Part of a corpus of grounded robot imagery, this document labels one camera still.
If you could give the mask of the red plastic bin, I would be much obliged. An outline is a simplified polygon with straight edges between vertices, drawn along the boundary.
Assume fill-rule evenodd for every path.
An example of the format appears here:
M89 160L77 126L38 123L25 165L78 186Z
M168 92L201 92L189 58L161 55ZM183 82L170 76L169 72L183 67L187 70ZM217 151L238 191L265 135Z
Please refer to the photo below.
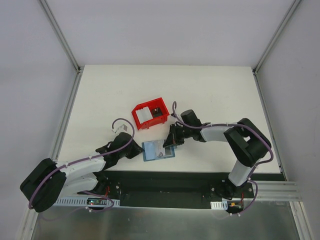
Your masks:
M131 114L138 130L164 124L170 115L162 97L136 105Z

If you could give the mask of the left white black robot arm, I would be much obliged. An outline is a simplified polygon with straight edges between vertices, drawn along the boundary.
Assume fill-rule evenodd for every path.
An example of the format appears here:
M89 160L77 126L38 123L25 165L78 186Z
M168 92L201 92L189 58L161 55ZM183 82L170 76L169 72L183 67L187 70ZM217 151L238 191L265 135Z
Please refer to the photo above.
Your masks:
M104 171L122 158L132 159L144 152L128 133L121 132L113 141L95 150L82 161L55 162L43 159L21 183L19 189L37 213L49 209L57 200L86 191L107 196L110 181Z

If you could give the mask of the blue leather card holder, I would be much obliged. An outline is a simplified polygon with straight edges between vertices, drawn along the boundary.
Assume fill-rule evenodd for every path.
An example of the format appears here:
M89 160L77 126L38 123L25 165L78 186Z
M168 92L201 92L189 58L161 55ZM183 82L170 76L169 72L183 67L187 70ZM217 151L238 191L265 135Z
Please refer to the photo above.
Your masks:
M143 142L143 161L150 162L174 158L176 156L175 148L173 146L163 147L164 143L164 139Z

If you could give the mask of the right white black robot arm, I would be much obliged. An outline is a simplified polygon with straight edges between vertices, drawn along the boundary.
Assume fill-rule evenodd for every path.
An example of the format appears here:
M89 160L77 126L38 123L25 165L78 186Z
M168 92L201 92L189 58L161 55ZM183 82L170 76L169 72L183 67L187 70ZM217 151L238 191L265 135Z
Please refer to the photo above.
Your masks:
M230 197L242 193L243 184L257 165L274 158L270 141L248 118L229 124L202 123L192 109L182 112L180 116L170 125L163 147L182 145L188 138L202 143L227 142L236 157L236 163L225 181L225 192Z

